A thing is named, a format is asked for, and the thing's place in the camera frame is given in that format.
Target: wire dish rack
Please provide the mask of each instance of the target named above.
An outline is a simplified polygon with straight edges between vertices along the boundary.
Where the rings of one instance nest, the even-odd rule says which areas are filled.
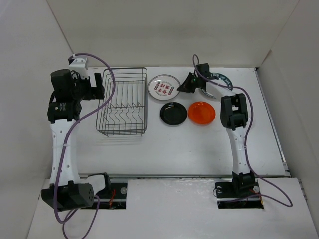
[[[147,70],[146,68],[112,68],[115,93],[109,103],[100,109],[96,130],[103,135],[143,135],[147,128]],[[110,96],[113,81],[109,70],[103,73],[105,97]]]

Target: white wall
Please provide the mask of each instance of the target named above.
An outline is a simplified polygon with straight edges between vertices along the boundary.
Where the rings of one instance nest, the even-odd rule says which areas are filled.
[[[70,49],[45,0],[0,1],[0,237],[22,239],[51,163],[50,73]]]
[[[301,0],[259,69],[288,167],[319,232],[319,1]]]
[[[255,67],[298,0],[48,2],[74,52],[98,54],[113,66],[191,66],[197,53],[211,66]]]

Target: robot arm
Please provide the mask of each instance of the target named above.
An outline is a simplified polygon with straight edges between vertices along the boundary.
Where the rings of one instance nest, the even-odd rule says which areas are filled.
[[[204,77],[215,79],[211,77],[207,63],[196,67]],[[205,87],[208,93],[221,102],[220,120],[229,136],[233,155],[233,194],[240,197],[241,193],[245,193],[255,186],[255,175],[247,165],[244,146],[245,127],[248,121],[246,97],[244,94],[236,94],[217,84],[207,83],[192,73],[177,90],[194,93],[198,87]]]
[[[80,117],[80,102],[104,98],[101,74],[95,74],[96,87],[91,87],[86,65],[87,59],[77,58],[70,63],[69,70],[58,70],[51,74],[54,92],[49,103],[48,119],[53,139],[53,163],[50,187],[43,189],[41,196],[53,207],[54,187],[58,187],[58,211],[92,206],[94,195],[105,188],[110,189],[111,184],[106,173],[91,175],[81,181],[76,164],[76,127],[68,138],[59,185],[54,185],[66,134]]]

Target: screw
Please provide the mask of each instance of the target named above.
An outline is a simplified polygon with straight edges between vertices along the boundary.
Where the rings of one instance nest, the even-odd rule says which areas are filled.
[[[255,186],[255,187],[253,188],[253,190],[254,190],[255,193],[259,193],[259,192],[260,192],[260,189],[259,189],[258,186]]]
[[[121,188],[121,193],[126,194],[128,192],[128,189],[126,187]]]

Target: orange plate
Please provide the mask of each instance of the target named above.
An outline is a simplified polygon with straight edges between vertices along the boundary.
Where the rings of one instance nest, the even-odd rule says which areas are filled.
[[[197,124],[207,125],[214,121],[216,111],[212,105],[204,101],[193,103],[188,109],[188,117]]]

